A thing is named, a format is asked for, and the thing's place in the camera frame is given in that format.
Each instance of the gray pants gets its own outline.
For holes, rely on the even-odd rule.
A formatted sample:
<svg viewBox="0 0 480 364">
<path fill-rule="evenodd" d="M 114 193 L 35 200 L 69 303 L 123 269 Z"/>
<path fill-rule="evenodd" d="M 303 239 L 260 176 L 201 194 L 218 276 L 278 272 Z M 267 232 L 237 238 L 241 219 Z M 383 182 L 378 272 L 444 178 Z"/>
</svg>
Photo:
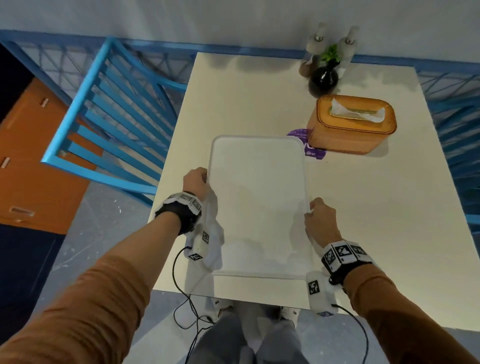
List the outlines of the gray pants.
<svg viewBox="0 0 480 364">
<path fill-rule="evenodd" d="M 224 312 L 198 341 L 188 364 L 308 364 L 293 322 L 281 320 L 265 336 L 258 352 L 247 346 L 240 318 Z"/>
</svg>

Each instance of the vase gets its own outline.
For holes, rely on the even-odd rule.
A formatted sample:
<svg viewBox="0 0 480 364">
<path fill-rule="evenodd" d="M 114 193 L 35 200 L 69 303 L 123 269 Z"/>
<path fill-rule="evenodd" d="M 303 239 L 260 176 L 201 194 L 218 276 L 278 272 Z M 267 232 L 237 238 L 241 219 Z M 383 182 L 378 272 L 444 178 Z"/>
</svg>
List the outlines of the vase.
<svg viewBox="0 0 480 364">
<path fill-rule="evenodd" d="M 336 60 L 330 60 L 326 66 L 313 71 L 308 82 L 308 90 L 312 96 L 319 98 L 333 91 L 338 83 L 338 74 L 334 69 L 338 64 Z"/>
</svg>

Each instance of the person's left hand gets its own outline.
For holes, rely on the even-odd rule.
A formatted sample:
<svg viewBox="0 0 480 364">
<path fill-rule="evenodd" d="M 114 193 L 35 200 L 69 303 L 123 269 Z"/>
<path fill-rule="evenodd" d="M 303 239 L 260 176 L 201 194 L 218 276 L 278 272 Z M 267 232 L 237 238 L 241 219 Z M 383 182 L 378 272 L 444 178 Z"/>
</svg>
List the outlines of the person's left hand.
<svg viewBox="0 0 480 364">
<path fill-rule="evenodd" d="M 199 167 L 191 170 L 183 177 L 183 191 L 195 194 L 203 202 L 210 192 L 210 185 L 206 183 L 206 180 L 206 168 Z"/>
</svg>

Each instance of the tissue box lid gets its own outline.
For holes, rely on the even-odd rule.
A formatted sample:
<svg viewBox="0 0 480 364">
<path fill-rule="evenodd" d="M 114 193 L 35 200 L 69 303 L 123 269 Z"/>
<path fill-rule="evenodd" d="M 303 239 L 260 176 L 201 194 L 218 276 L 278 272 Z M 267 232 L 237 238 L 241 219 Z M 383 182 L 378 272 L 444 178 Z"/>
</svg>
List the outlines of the tissue box lid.
<svg viewBox="0 0 480 364">
<path fill-rule="evenodd" d="M 333 99 L 337 100 L 347 109 L 356 112 L 375 114 L 381 108 L 385 108 L 385 119 L 382 122 L 372 122 L 368 120 L 333 116 L 330 113 Z M 396 130 L 396 119 L 393 107 L 383 100 L 345 95 L 326 95 L 317 100 L 316 110 L 318 121 L 328 128 L 374 134 L 392 134 Z"/>
</svg>

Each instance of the person's right arm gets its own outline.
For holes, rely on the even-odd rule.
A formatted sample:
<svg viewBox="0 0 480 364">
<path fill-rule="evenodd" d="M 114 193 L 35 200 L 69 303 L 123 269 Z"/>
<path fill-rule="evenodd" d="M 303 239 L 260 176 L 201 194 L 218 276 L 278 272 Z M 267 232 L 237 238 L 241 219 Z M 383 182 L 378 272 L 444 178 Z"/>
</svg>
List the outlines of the person's right arm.
<svg viewBox="0 0 480 364">
<path fill-rule="evenodd" d="M 315 241 L 326 247 L 342 240 L 336 211 L 321 198 L 311 202 L 305 227 Z M 373 264 L 352 270 L 344 289 L 353 309 L 364 317 L 390 363 L 479 362 L 440 325 L 402 295 L 386 274 Z"/>
</svg>

